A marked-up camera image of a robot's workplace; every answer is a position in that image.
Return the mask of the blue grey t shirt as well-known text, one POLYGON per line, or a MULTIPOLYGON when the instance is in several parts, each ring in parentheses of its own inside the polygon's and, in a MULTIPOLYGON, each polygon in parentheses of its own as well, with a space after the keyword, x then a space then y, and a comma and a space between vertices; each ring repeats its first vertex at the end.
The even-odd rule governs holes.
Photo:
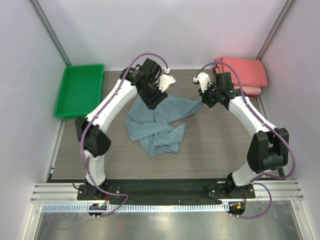
POLYGON ((204 104, 169 95, 158 106, 149 109, 137 97, 127 114, 125 127, 132 142, 139 142, 150 158, 165 152, 178 153, 186 124, 174 127, 171 123, 196 114, 204 104))

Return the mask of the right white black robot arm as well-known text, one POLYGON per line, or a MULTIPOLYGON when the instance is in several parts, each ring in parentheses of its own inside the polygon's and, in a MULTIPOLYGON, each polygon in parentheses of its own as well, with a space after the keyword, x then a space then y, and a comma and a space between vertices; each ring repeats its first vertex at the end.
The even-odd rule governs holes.
POLYGON ((231 198, 239 198, 262 174, 286 166, 288 163, 289 133, 268 122, 239 89, 234 88, 229 72, 218 73, 215 81, 201 72, 194 79, 199 84, 201 100, 208 107, 217 103, 234 114, 251 136, 246 163, 227 176, 223 190, 231 198))

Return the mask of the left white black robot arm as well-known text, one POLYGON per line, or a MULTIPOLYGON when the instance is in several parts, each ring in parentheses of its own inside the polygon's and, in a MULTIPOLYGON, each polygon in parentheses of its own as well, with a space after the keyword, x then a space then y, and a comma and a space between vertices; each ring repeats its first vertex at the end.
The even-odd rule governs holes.
POLYGON ((84 184, 79 187, 80 199, 100 200, 106 195, 105 154, 111 146, 106 132, 120 110, 136 95, 142 105, 154 110, 168 94, 174 80, 168 67, 147 58, 143 64, 125 68, 105 99, 85 117, 77 117, 75 128, 87 170, 84 184))

